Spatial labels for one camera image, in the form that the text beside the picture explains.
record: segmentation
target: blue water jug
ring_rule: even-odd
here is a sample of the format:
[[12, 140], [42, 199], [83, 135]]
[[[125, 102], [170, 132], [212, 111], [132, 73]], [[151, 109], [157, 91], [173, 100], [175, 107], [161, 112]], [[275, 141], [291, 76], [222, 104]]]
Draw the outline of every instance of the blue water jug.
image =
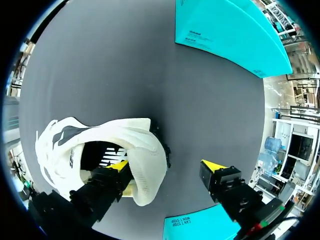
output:
[[263, 162], [262, 169], [264, 173], [271, 176], [274, 169], [278, 166], [278, 161], [271, 154], [261, 152], [258, 156], [258, 160]]
[[281, 148], [281, 139], [268, 136], [264, 143], [264, 148], [272, 152], [279, 152]]

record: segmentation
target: shoe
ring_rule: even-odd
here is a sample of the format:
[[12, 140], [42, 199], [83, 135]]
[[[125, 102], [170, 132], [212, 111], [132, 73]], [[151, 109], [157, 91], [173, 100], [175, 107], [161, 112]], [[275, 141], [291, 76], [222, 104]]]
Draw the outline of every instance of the shoe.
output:
[[52, 120], [38, 137], [35, 152], [44, 179], [65, 199], [84, 185], [81, 171], [128, 160], [134, 181], [130, 197], [139, 206], [151, 203], [167, 172], [167, 156], [150, 132], [149, 118], [118, 119], [86, 126], [73, 117]]

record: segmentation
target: shelf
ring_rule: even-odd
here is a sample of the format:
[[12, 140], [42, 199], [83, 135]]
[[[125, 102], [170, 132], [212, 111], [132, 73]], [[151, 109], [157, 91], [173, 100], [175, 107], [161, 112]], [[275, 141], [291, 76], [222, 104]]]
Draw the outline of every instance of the shelf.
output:
[[305, 133], [302, 133], [302, 132], [298, 132], [298, 131], [293, 131], [292, 134], [298, 135], [298, 136], [301, 136], [301, 137], [305, 137], [305, 138], [310, 138], [310, 139], [314, 138], [314, 136], [312, 136], [312, 135], [308, 135], [308, 134], [305, 134]]
[[277, 179], [280, 182], [286, 183], [288, 182], [288, 179], [278, 175], [278, 174], [272, 174], [271, 177], [273, 177], [274, 179]]

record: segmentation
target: black mat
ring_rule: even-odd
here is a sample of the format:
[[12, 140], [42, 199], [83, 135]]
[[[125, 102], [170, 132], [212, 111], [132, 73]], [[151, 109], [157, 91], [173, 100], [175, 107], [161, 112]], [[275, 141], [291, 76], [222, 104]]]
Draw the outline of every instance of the black mat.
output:
[[20, 135], [32, 177], [50, 192], [34, 150], [52, 119], [93, 126], [156, 119], [172, 167], [156, 199], [113, 204], [94, 228], [124, 240], [162, 239], [164, 218], [213, 205], [200, 160], [249, 179], [264, 126], [263, 81], [213, 54], [175, 44], [174, 0], [75, 0], [39, 38], [23, 80]]

